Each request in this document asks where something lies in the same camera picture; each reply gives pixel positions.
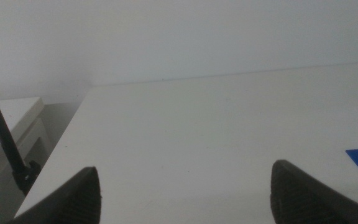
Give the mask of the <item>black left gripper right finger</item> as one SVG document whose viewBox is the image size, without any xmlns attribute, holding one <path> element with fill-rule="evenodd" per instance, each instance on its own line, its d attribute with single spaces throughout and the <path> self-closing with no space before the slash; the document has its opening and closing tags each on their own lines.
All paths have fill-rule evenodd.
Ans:
<svg viewBox="0 0 358 224">
<path fill-rule="evenodd" d="M 358 223 L 358 203 L 291 162 L 272 166 L 270 208 L 275 223 Z"/>
</svg>

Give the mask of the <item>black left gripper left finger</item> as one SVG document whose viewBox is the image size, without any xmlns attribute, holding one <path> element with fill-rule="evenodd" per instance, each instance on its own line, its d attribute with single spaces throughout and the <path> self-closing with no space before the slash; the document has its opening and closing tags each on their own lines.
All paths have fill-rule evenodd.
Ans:
<svg viewBox="0 0 358 224">
<path fill-rule="evenodd" d="M 48 197 L 11 220 L 10 224 L 98 224 L 101 189 L 98 171 L 85 167 Z"/>
</svg>

